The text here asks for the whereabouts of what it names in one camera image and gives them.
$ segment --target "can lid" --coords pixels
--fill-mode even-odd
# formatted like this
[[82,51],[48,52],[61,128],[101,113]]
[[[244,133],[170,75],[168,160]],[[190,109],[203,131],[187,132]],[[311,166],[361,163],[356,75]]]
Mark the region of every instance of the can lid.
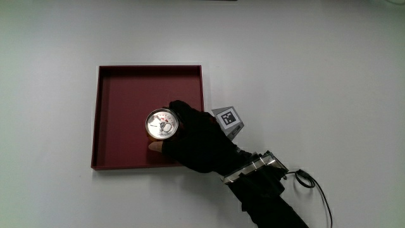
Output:
[[168,108],[152,111],[146,118],[147,133],[157,139],[164,140],[173,136],[178,128],[176,114]]

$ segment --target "black glove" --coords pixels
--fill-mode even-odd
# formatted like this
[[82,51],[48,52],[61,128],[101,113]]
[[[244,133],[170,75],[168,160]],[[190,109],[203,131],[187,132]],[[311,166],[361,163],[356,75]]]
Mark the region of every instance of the black glove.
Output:
[[[191,108],[183,101],[170,102],[182,126],[179,136],[163,141],[161,152],[182,165],[201,173],[211,171],[227,175],[245,164],[250,153],[237,152],[237,146],[222,132],[215,118]],[[153,142],[151,149],[159,142]]]

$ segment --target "silver metal band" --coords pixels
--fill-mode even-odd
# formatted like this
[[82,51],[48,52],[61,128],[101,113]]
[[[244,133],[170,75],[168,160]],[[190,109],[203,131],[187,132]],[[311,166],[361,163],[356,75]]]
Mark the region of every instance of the silver metal band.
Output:
[[273,153],[267,151],[265,155],[260,156],[259,159],[255,161],[252,161],[250,165],[240,168],[230,175],[222,177],[221,180],[224,184],[233,183],[240,177],[241,174],[247,175],[258,170],[262,166],[273,166],[276,168],[283,168],[288,171],[288,169],[273,155]]

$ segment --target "wire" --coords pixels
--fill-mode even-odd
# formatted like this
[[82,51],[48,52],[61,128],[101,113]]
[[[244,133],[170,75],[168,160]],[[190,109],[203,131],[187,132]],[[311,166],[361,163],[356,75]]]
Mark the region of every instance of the wire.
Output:
[[[329,216],[330,216],[330,228],[332,228],[332,226],[333,226],[332,213],[330,212],[329,204],[328,204],[327,198],[325,197],[325,193],[323,193],[322,188],[317,183],[317,181],[314,178],[312,178],[312,176],[310,176],[307,172],[305,172],[301,169],[299,169],[298,171],[295,171],[295,172],[288,172],[287,174],[295,174],[297,181],[306,188],[313,188],[313,187],[315,187],[315,184],[318,185],[318,188],[319,188],[319,190],[321,190],[323,199],[325,199],[325,203],[327,204],[327,207],[328,207]],[[308,180],[311,185],[307,185],[306,183],[304,183],[298,176],[301,176],[301,177],[305,178],[306,180]]]

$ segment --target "dark red tray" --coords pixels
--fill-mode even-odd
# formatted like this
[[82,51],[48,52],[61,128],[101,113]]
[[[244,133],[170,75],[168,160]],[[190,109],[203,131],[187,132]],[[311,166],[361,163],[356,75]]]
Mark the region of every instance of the dark red tray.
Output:
[[170,167],[180,164],[148,149],[148,114],[182,100],[203,111],[201,66],[100,66],[91,167]]

